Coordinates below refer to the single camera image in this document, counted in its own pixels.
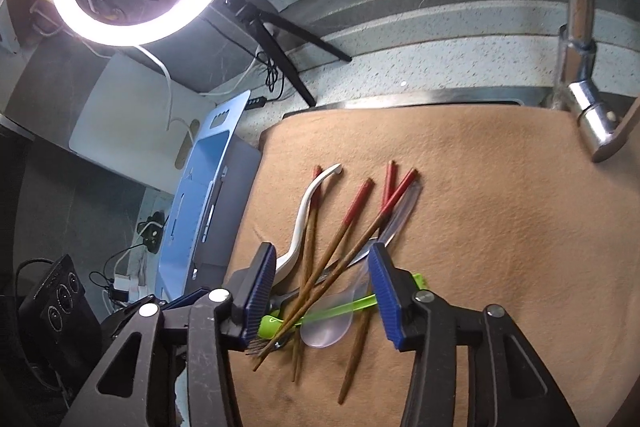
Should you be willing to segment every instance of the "green spoon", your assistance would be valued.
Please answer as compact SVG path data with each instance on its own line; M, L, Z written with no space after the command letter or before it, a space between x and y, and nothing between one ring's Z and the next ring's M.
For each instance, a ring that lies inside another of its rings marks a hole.
M414 281L420 290L427 289L427 283L424 277L416 273L414 274ZM328 310L322 310L321 312L316 312L310 315L305 315L298 322L296 322L296 327L300 326L303 321L319 321L322 319L330 319L331 317L337 317L338 315L342 315L350 312L357 312L359 310L363 310L364 308L369 308L371 306L375 306L378 303L375 295L369 295L367 297L363 297L362 299L358 299L357 301L350 302L347 304L343 304L341 306L336 306L335 308L329 308ZM273 336L278 332L280 327L282 326L282 320L274 317L273 315L265 315L260 321L260 328L258 328L258 336L261 339L271 340Z

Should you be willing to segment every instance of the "metal screw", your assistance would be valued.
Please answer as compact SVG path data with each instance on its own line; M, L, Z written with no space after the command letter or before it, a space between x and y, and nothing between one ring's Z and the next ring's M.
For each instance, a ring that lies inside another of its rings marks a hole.
M224 288L217 288L209 292L209 300L212 302L224 302L229 298L229 292Z
M414 295L414 299L422 303L433 302L435 298L436 296L428 290L420 290Z
M153 302L148 302L140 306L138 313L143 317L153 317L160 308L157 304L153 304Z
M504 308L500 304L489 304L486 307L486 312L497 319L504 317Z

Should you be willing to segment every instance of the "chrome faucet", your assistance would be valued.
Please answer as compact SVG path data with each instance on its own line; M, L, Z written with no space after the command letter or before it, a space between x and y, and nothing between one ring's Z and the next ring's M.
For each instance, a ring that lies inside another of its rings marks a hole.
M613 156L640 120L640 98L624 118L602 100L591 80L596 57L594 0L569 0L568 22L560 28L552 108L568 109L593 162Z

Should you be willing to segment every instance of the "brown cloth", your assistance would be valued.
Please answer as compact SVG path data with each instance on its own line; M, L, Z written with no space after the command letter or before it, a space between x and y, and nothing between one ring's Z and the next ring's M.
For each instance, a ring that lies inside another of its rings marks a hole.
M568 113L459 105L301 114L265 131L262 145L229 272L247 266L261 241L287 251L314 165L344 165L324 184L319 251L366 176L377 184L358 235L380 206L386 163L398 162L399 178L415 167L423 190L390 247L396 266L422 273L452 305L502 304L580 425L610 421L640 374L640 132L596 165ZM271 353L256 373L252 357L233 353L245 427L399 425L414 354L394 349L376 314L339 406L352 342L353 328L334 346L307 347L296 384L290 349ZM462 350L456 425L466 425Z

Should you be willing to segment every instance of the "white cutting board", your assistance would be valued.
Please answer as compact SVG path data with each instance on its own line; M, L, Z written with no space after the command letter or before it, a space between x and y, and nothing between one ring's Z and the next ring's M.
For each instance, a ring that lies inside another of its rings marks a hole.
M173 82L172 118L203 122L213 102ZM166 129L168 89L162 74L121 53L98 78L69 140L78 155L132 180L175 194L175 168L186 127Z

